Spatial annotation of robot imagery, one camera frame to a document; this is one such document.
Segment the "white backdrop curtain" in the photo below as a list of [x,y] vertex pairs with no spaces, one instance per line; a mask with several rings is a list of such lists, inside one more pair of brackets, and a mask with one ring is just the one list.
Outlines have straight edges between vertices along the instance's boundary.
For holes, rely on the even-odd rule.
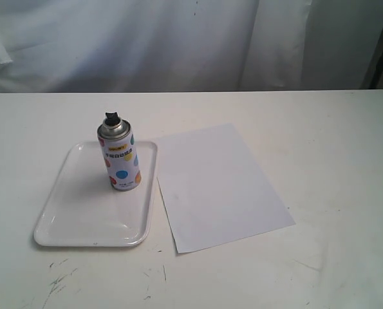
[[357,89],[383,1],[0,1],[0,93]]

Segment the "white paper sheet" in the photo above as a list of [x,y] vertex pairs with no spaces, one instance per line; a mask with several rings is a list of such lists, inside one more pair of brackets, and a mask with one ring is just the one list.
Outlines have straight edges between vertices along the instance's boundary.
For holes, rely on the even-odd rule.
[[295,221],[231,124],[155,140],[158,184],[179,254]]

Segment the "polka dot spray can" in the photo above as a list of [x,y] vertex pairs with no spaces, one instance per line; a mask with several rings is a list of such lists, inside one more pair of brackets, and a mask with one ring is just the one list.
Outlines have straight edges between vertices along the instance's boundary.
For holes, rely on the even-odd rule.
[[111,186],[129,191],[141,182],[141,172],[131,124],[117,112],[106,113],[97,138]]

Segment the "white plastic tray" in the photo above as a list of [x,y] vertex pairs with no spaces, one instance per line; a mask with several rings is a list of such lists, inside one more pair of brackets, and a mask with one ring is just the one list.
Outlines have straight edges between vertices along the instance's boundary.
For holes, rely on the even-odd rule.
[[136,144],[142,180],[130,191],[111,186],[100,145],[73,146],[51,189],[33,238],[45,247],[134,247],[148,236],[158,147]]

